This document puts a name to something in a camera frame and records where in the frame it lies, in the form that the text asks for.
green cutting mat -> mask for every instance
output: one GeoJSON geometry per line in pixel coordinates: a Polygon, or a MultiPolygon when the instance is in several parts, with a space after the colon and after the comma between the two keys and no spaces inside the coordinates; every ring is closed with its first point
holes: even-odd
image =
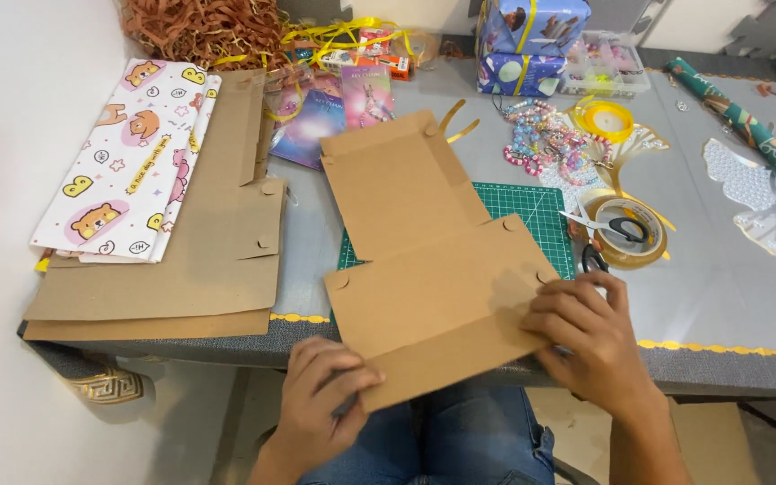
{"type": "MultiPolygon", "coordinates": [[[[494,219],[516,212],[532,232],[538,246],[564,280],[573,280],[574,265],[571,239],[567,237],[567,221],[559,211],[565,210],[560,189],[527,185],[484,184],[472,182],[475,191],[494,219]]],[[[337,269],[361,264],[349,234],[343,230],[337,269]]]]}

green wrapping paper roll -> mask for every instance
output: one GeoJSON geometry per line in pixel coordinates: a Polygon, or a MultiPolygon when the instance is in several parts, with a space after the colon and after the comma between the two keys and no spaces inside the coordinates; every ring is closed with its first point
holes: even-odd
{"type": "Polygon", "coordinates": [[[669,61],[666,69],[693,94],[700,97],[706,105],[711,106],[720,116],[723,116],[723,119],[732,124],[732,127],[747,140],[749,146],[759,149],[772,168],[776,169],[776,138],[765,126],[741,106],[729,101],[714,84],[702,78],[680,57],[669,61]]]}

table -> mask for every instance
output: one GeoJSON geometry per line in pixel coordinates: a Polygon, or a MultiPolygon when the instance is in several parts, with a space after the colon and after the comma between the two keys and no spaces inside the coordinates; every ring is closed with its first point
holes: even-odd
{"type": "MultiPolygon", "coordinates": [[[[657,60],[650,62],[652,66],[674,57],[660,52],[644,55],[657,60]]],[[[693,60],[690,54],[684,58],[693,60]]],[[[776,77],[768,63],[707,55],[703,59],[735,66],[729,72],[761,71],[776,77]]],[[[707,69],[694,66],[700,72],[707,69]]],[[[447,132],[481,119],[479,127],[452,145],[471,180],[538,185],[521,168],[502,160],[501,148],[510,139],[510,128],[490,96],[474,91],[474,61],[439,59],[431,67],[418,72],[413,82],[392,83],[396,113],[429,108],[441,118],[465,98],[467,105],[447,132]]],[[[709,180],[701,146],[714,137],[751,160],[760,161],[760,156],[735,135],[725,135],[717,117],[703,111],[685,89],[673,87],[664,73],[650,72],[650,76],[653,88],[626,105],[638,123],[651,125],[673,148],[631,160],[622,170],[622,184],[678,230],[670,235],[673,259],[633,272],[614,271],[628,282],[636,336],[645,345],[643,359],[665,392],[776,396],[776,354],[748,352],[757,347],[776,350],[776,258],[749,242],[732,223],[732,216],[744,209],[709,180]],[[690,110],[676,110],[677,100],[690,110]]],[[[764,123],[776,125],[776,97],[760,97],[757,81],[715,78],[712,82],[764,123]]],[[[553,99],[562,109],[577,100],[559,95],[553,99]]],[[[285,160],[272,158],[268,171],[270,176],[289,180],[294,198],[287,204],[278,300],[266,335],[60,344],[123,357],[154,355],[283,368],[295,342],[315,334],[339,339],[336,326],[327,320],[330,308],[322,285],[322,276],[336,267],[343,231],[329,184],[323,173],[285,160]]],[[[57,348],[47,344],[44,351],[54,353],[57,348]]],[[[554,384],[531,357],[477,379],[525,386],[554,384]]]]}

person's right hand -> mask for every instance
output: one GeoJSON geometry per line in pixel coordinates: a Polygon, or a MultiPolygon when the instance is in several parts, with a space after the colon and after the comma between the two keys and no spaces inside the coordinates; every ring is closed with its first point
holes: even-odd
{"type": "Polygon", "coordinates": [[[383,380],[384,374],[366,366],[346,345],[320,336],[295,344],[283,382],[280,422],[262,447],[262,463],[258,461],[271,469],[271,482],[294,482],[350,447],[367,422],[367,413],[361,400],[341,416],[335,410],[356,392],[383,380]],[[340,370],[346,372],[329,380],[340,370]]]}
{"type": "Polygon", "coordinates": [[[624,420],[637,405],[666,405],[648,376],[630,321],[624,282],[596,271],[539,287],[522,326],[571,350],[562,355],[548,346],[535,353],[556,381],[624,420]],[[595,286],[606,289],[606,299],[595,286]]]}

tape roll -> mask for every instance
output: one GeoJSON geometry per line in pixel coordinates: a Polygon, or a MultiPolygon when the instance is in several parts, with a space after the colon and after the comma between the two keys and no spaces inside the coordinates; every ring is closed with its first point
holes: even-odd
{"type": "Polygon", "coordinates": [[[591,96],[581,99],[571,111],[573,123],[584,131],[606,138],[613,143],[627,140],[634,132],[634,115],[624,106],[609,101],[588,101],[591,96]],[[598,123],[599,115],[603,119],[616,119],[621,124],[619,129],[609,130],[598,123]]]}
{"type": "Polygon", "coordinates": [[[633,212],[632,216],[648,227],[648,242],[628,243],[623,237],[607,230],[595,231],[595,240],[600,243],[601,256],[610,265],[618,269],[638,269],[661,259],[666,252],[666,230],[654,212],[645,204],[629,198],[614,195],[594,199],[586,206],[589,217],[606,223],[609,219],[623,214],[613,212],[633,212]]]}

